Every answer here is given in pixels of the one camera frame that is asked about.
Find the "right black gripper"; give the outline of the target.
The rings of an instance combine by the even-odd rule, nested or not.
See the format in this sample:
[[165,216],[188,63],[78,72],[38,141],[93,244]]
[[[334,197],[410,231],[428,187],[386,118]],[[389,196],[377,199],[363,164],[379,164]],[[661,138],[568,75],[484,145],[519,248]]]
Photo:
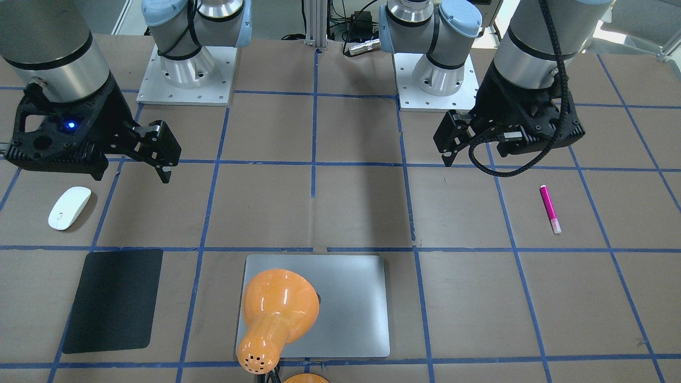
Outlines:
[[108,154],[125,155],[151,165],[163,184],[178,165],[181,146],[163,120],[138,126],[126,98],[110,74],[85,98],[48,100],[37,80],[24,88],[15,112],[14,131],[4,157],[22,170],[88,174],[100,181]]

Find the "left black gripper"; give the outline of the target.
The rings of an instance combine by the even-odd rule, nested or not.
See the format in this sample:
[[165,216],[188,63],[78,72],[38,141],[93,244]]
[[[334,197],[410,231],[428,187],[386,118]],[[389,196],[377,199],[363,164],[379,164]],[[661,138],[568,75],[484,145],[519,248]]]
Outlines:
[[433,136],[445,167],[471,143],[497,141],[501,156],[542,151],[559,122],[559,75],[545,89],[525,89],[506,80],[495,64],[486,72],[475,102],[475,114],[447,111]]

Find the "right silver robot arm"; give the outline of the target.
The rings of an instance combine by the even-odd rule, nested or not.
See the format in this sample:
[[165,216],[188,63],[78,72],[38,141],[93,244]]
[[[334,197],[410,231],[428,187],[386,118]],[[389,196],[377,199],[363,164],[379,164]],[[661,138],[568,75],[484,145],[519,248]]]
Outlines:
[[[167,184],[181,146],[162,120],[133,117],[72,1],[2,1],[2,59],[24,83],[2,156],[22,170],[102,179],[107,155],[148,163]],[[236,52],[252,37],[249,1],[143,1],[155,51],[144,104],[226,106]]]

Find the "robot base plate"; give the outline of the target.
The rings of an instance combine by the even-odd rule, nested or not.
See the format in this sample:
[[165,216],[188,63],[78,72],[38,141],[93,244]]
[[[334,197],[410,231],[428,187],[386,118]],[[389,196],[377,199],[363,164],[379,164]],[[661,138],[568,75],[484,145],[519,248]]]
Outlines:
[[153,49],[137,100],[145,105],[229,106],[238,49],[203,47],[196,56],[174,61]]
[[478,90],[474,63],[469,55],[464,64],[464,78],[458,91],[452,95],[431,95],[419,89],[412,73],[418,65],[421,54],[396,53],[393,55],[395,80],[401,111],[411,112],[446,112],[457,110],[469,112],[475,105]]

